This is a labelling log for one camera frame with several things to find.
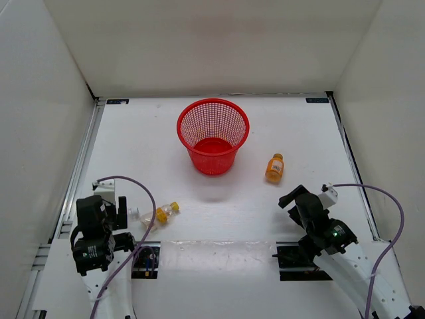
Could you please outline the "clear bottle white cap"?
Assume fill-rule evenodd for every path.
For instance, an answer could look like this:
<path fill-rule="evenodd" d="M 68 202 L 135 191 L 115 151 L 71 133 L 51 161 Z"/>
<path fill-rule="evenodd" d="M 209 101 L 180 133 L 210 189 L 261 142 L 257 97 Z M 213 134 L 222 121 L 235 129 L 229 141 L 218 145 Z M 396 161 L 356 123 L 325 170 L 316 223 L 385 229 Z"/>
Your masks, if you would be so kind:
<path fill-rule="evenodd" d="M 127 215 L 130 221 L 137 221 L 140 217 L 139 209 L 137 207 L 129 208 Z"/>

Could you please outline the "orange plastic bottle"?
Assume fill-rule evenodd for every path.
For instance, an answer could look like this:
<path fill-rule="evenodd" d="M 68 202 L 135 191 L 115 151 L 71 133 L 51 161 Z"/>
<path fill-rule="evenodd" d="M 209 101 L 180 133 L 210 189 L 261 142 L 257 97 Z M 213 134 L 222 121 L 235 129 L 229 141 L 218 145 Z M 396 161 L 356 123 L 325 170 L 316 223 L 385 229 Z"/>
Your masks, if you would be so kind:
<path fill-rule="evenodd" d="M 268 162 L 265 178 L 270 183 L 279 183 L 284 172 L 284 157 L 282 154 L 274 154 Z"/>

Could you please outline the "clear bottle yellow caps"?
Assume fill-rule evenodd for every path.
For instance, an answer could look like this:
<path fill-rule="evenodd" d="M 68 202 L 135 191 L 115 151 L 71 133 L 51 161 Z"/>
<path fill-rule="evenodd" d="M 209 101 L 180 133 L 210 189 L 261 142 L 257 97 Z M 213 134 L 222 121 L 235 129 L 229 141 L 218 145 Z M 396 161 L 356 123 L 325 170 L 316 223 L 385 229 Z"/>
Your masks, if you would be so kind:
<path fill-rule="evenodd" d="M 151 230 L 163 228 L 174 216 L 179 214 L 179 205 L 177 202 L 172 202 L 167 205 L 160 206 L 156 209 L 155 218 Z M 146 213 L 139 218 L 139 221 L 146 228 L 151 224 L 153 212 Z"/>

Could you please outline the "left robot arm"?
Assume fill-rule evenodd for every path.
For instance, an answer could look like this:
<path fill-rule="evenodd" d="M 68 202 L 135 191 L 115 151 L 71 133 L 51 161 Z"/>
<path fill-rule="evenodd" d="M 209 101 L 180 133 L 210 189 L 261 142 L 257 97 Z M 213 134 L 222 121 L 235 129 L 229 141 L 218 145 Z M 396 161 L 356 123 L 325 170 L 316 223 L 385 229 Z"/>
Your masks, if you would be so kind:
<path fill-rule="evenodd" d="M 77 225 L 70 235 L 76 271 L 86 287 L 91 318 L 135 318 L 131 265 L 139 249 L 130 232 L 118 228 L 116 206 L 100 195 L 76 201 Z"/>

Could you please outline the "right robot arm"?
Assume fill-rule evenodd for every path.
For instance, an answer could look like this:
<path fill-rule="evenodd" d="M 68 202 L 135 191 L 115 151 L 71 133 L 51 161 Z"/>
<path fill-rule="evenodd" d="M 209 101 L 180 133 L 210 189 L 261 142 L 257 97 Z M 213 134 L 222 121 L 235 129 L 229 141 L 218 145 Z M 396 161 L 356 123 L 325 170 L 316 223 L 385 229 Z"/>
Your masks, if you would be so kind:
<path fill-rule="evenodd" d="M 372 261 L 348 225 L 329 217 L 329 208 L 338 201 L 336 189 L 336 185 L 323 185 L 316 195 L 299 185 L 280 197 L 278 205 L 282 209 L 295 204 L 288 214 L 305 231 L 298 242 L 299 260 L 330 276 L 362 318 L 423 318 L 424 307 L 400 297 L 379 272 L 381 261 L 396 241 L 392 240 Z"/>

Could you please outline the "red mesh plastic bin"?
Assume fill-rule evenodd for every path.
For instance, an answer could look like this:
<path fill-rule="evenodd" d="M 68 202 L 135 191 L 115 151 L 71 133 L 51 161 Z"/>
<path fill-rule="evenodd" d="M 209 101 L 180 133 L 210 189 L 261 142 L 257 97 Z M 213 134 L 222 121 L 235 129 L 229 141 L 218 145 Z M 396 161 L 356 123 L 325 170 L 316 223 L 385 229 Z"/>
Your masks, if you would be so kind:
<path fill-rule="evenodd" d="M 247 115 L 235 103 L 205 98 L 187 106 L 177 120 L 177 135 L 194 167 L 222 175 L 233 165 L 250 131 Z"/>

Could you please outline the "left corner label sticker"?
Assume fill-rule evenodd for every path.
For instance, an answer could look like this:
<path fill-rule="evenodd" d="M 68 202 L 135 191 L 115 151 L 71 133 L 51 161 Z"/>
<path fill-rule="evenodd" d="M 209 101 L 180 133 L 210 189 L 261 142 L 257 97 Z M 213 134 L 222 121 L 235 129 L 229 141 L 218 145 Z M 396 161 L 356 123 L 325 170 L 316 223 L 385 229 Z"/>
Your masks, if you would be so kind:
<path fill-rule="evenodd" d="M 129 104 L 129 99 L 108 99 L 107 105 L 126 105 Z"/>

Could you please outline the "corner label sticker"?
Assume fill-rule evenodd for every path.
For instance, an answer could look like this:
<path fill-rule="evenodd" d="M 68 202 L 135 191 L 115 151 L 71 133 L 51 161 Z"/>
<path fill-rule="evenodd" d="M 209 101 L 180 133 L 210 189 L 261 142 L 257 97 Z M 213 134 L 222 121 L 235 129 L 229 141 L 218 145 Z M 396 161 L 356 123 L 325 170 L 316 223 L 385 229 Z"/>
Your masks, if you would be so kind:
<path fill-rule="evenodd" d="M 305 99 L 307 103 L 310 104 L 327 104 L 329 103 L 328 98 L 306 98 Z"/>
<path fill-rule="evenodd" d="M 129 99 L 108 99 L 107 105 L 126 105 L 129 104 Z"/>

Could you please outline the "right corner label sticker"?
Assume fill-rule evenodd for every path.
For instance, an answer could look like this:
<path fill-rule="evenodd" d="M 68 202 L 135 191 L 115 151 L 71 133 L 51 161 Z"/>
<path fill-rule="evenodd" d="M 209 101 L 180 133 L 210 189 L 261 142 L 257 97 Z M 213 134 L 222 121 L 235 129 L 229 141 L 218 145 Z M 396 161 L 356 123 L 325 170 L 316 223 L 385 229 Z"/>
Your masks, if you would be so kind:
<path fill-rule="evenodd" d="M 305 99 L 307 103 L 310 104 L 327 104 L 329 103 L 328 98 L 306 98 Z"/>

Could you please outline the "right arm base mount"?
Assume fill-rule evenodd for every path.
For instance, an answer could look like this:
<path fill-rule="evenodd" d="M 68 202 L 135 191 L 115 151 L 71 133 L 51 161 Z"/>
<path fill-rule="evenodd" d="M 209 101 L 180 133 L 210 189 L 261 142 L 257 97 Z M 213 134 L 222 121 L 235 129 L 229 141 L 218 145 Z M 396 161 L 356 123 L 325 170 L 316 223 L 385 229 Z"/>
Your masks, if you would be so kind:
<path fill-rule="evenodd" d="M 276 253 L 281 282 L 331 281 L 332 278 L 299 253 L 297 243 L 276 243 Z"/>

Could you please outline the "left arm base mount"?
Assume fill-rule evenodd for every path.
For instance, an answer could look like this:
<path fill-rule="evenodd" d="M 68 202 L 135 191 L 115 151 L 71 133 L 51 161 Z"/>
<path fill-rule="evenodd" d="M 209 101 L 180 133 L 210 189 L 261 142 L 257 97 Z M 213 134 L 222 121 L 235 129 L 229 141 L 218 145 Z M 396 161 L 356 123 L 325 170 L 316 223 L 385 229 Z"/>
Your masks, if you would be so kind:
<path fill-rule="evenodd" d="M 151 242 L 142 246 L 132 263 L 131 278 L 157 279 L 160 250 L 160 242 Z"/>

